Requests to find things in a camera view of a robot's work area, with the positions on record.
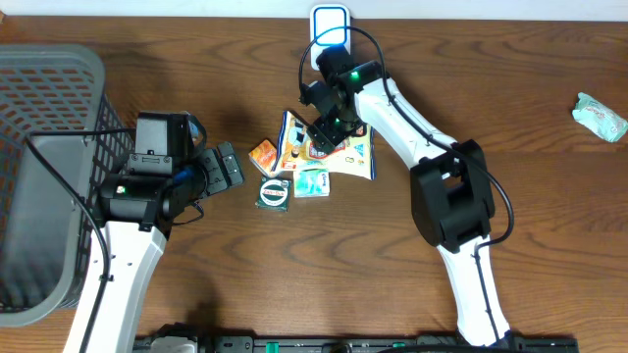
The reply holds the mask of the orange small carton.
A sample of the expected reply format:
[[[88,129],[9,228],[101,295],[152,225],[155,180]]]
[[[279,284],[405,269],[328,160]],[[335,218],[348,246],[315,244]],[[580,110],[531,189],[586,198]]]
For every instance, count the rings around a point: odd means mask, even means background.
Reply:
[[[264,139],[253,148],[248,153],[248,157],[250,162],[264,177],[278,177],[282,173],[281,171],[273,170],[277,162],[277,148],[268,139]]]

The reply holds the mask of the yellow snack bag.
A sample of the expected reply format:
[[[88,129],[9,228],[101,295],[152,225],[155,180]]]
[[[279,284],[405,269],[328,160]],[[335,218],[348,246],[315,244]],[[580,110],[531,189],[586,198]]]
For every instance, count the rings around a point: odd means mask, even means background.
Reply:
[[[290,111],[284,111],[278,137],[278,152],[274,172],[296,172],[326,169],[373,180],[376,177],[373,156],[373,132],[362,125],[355,134],[342,141],[331,154],[316,148],[306,133],[307,125]]]

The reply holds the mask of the round tape roll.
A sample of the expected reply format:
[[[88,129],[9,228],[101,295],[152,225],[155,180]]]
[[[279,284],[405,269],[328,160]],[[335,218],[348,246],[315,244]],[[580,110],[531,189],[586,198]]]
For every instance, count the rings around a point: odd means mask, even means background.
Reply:
[[[283,178],[261,177],[256,200],[259,209],[286,212],[289,204],[291,181]]]

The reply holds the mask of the teal small carton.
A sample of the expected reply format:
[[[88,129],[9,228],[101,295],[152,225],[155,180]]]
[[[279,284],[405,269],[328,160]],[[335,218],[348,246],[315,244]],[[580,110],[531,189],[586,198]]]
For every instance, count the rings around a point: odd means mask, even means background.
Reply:
[[[293,185],[296,198],[327,197],[331,191],[329,171],[318,169],[295,172]]]

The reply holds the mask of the mint green pack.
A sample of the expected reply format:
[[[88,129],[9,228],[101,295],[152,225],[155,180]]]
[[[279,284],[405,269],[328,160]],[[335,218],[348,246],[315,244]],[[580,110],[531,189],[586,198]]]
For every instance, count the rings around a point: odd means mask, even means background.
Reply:
[[[592,96],[579,92],[572,110],[574,121],[600,139],[614,143],[627,132],[627,121]]]

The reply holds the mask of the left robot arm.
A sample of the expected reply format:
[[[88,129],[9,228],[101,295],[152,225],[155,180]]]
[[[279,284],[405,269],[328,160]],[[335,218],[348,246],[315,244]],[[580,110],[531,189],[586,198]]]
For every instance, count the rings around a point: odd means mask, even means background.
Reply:
[[[96,189],[89,266],[67,352],[129,352],[143,301],[186,207],[243,184],[233,146],[206,145],[192,114],[142,112],[135,145]]]

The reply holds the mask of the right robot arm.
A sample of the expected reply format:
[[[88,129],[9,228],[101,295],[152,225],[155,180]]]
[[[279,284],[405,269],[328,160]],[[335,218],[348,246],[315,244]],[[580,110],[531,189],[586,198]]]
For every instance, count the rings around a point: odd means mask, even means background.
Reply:
[[[400,93],[383,62],[357,64],[342,45],[316,60],[322,80],[301,87],[320,113],[308,134],[326,154],[361,126],[378,132],[409,170],[411,214],[444,262],[457,330],[474,346],[491,346],[510,330],[499,306],[489,248],[497,181],[474,140],[459,143],[430,124]]]

